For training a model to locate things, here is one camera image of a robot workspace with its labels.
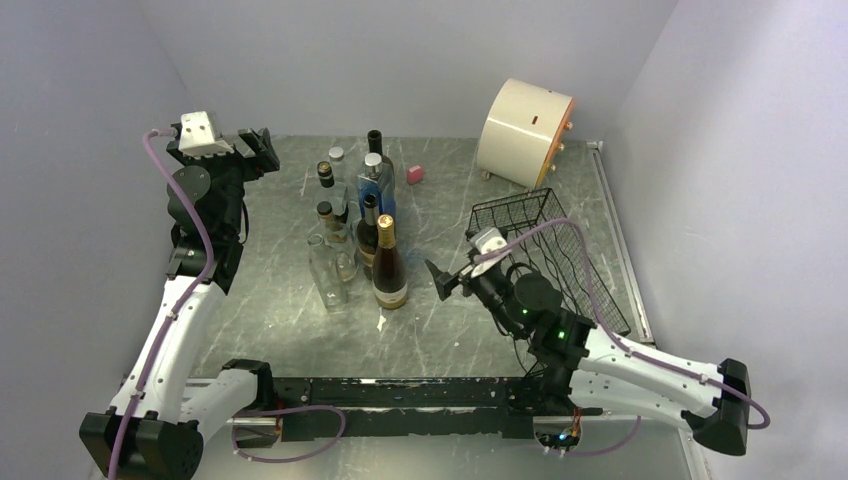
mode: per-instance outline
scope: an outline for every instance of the blue bottle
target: blue bottle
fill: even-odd
[[[365,218],[365,196],[372,194],[377,197],[380,214],[395,217],[395,179],[394,172],[385,163],[379,153],[365,155],[365,162],[356,176],[356,186],[359,191],[359,211]]]

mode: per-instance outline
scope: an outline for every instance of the black bottle cap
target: black bottle cap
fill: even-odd
[[[364,203],[365,203],[365,208],[377,208],[377,206],[378,206],[377,196],[374,195],[373,193],[369,193],[368,195],[365,195],[365,202]]]
[[[330,202],[320,202],[318,204],[318,215],[326,216],[333,213],[333,206],[330,205]]]
[[[383,134],[379,130],[368,132],[368,151],[383,154]]]
[[[330,165],[330,162],[318,162],[318,181],[324,188],[330,188],[336,183],[333,179],[333,166]]]

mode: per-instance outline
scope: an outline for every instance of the pink cube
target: pink cube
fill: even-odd
[[[424,178],[424,169],[420,165],[409,167],[406,171],[406,183],[410,185],[420,182],[422,178]]]

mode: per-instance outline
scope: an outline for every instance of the silver bottle cap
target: silver bottle cap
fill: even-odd
[[[340,162],[344,158],[344,149],[342,147],[333,147],[330,149],[330,160]]]
[[[368,167],[371,173],[379,174],[383,168],[383,156],[379,153],[365,155],[365,166]]]

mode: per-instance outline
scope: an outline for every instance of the bottle cap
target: bottle cap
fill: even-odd
[[[377,219],[377,225],[382,229],[392,228],[395,224],[395,219],[392,218],[391,215],[380,215],[380,218]]]
[[[326,217],[327,215],[331,215],[333,213],[333,206],[330,205],[330,202],[320,202],[318,203],[318,215],[322,217]]]
[[[369,153],[365,155],[365,165],[369,167],[377,167],[383,163],[383,156],[379,153]]]
[[[333,166],[330,165],[330,162],[318,162],[318,176],[329,177],[331,175],[333,175]]]
[[[330,149],[330,160],[340,162],[344,158],[344,149],[342,147],[333,147]]]
[[[377,206],[379,205],[377,203],[377,196],[373,193],[365,195],[365,202],[363,203],[365,204],[365,208],[377,208]]]

